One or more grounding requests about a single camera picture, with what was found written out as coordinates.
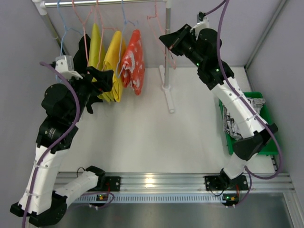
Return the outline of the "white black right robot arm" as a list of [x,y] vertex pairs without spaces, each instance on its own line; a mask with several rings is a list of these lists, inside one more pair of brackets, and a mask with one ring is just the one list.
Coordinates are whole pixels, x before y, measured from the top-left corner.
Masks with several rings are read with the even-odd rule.
[[268,124],[250,104],[238,86],[233,71],[220,58],[221,39],[211,28],[198,34],[185,24],[176,32],[159,37],[165,47],[177,56],[185,56],[196,67],[199,79],[223,103],[236,121],[241,139],[233,144],[233,154],[218,175],[223,189],[232,186],[248,162],[270,141],[276,141],[275,124]]

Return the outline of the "newsprint pattern trousers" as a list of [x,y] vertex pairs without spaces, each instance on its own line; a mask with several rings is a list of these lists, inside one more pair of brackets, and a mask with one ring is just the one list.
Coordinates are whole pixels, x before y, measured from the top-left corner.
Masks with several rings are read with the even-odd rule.
[[263,124],[267,124],[260,116],[266,100],[264,98],[248,97],[247,103],[254,109],[254,114],[248,110],[240,99],[228,106],[223,105],[223,130],[235,140],[249,138],[254,136],[254,132],[263,131],[265,128],[258,119],[261,119]]

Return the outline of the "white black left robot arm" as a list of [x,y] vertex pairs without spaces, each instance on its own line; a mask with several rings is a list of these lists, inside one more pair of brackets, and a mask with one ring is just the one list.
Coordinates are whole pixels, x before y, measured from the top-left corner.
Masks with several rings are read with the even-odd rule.
[[22,198],[10,207],[23,222],[36,227],[55,225],[76,199],[88,191],[105,189],[105,171],[95,166],[61,188],[54,185],[78,131],[77,122],[84,110],[92,113],[100,93],[112,89],[113,74],[90,66],[84,74],[63,79],[45,91],[41,105],[47,116],[38,130],[30,179]]

